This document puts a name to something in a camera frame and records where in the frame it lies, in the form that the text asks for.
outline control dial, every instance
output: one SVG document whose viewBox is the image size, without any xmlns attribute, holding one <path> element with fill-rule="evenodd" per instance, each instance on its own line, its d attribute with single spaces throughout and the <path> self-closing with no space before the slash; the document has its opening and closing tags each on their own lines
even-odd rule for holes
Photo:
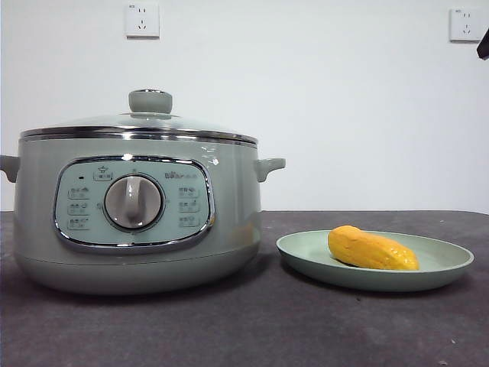
<svg viewBox="0 0 489 367">
<path fill-rule="evenodd" d="M 163 209 L 157 185 L 139 175 L 115 181 L 105 195 L 105 212 L 118 226 L 140 229 L 151 224 Z"/>
</svg>

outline pot base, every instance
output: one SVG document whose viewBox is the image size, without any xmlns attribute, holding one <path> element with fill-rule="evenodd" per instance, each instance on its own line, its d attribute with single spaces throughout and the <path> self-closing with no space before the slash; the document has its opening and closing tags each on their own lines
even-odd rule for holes
<svg viewBox="0 0 489 367">
<path fill-rule="evenodd" d="M 173 291 L 214 281 L 243 267 L 257 251 L 258 244 L 254 244 L 201 258 L 127 265 L 60 264 L 19 254 L 15 258 L 29 277 L 58 291 L 129 295 Z"/>
</svg>

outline mint green plate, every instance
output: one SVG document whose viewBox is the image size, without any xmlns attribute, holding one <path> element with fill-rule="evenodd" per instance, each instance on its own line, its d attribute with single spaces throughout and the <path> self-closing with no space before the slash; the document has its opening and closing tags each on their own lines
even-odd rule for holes
<svg viewBox="0 0 489 367">
<path fill-rule="evenodd" d="M 366 231 L 411 248 L 419 261 L 417 271 L 357 268 L 335 260 L 329 252 L 330 231 L 298 232 L 277 241 L 292 268 L 325 283 L 366 291 L 410 292 L 441 287 L 460 278 L 474 261 L 470 251 L 452 243 L 417 235 Z"/>
</svg>

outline table surface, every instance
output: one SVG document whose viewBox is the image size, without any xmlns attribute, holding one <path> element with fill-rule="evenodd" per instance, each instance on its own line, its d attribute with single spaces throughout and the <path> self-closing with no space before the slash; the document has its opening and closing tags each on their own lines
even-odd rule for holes
<svg viewBox="0 0 489 367">
<path fill-rule="evenodd" d="M 162 294 L 96 297 L 23 275 L 2 213 L 2 366 L 486 366 L 489 216 L 453 211 L 263 212 L 257 257 L 220 281 Z M 286 265 L 292 232 L 362 229 L 423 235 L 470 249 L 445 287 L 375 293 L 323 284 Z"/>
</svg>

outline pot handle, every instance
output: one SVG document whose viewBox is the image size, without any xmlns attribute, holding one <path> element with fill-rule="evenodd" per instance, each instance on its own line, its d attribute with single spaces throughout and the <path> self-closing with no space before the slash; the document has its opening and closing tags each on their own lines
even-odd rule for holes
<svg viewBox="0 0 489 367">
<path fill-rule="evenodd" d="M 285 159 L 270 158 L 255 161 L 255 170 L 257 171 L 258 182 L 264 182 L 271 171 L 285 168 Z"/>
<path fill-rule="evenodd" d="M 20 166 L 21 159 L 19 157 L 0 155 L 0 171 L 4 171 L 7 174 L 10 182 L 17 181 L 17 172 Z"/>
</svg>

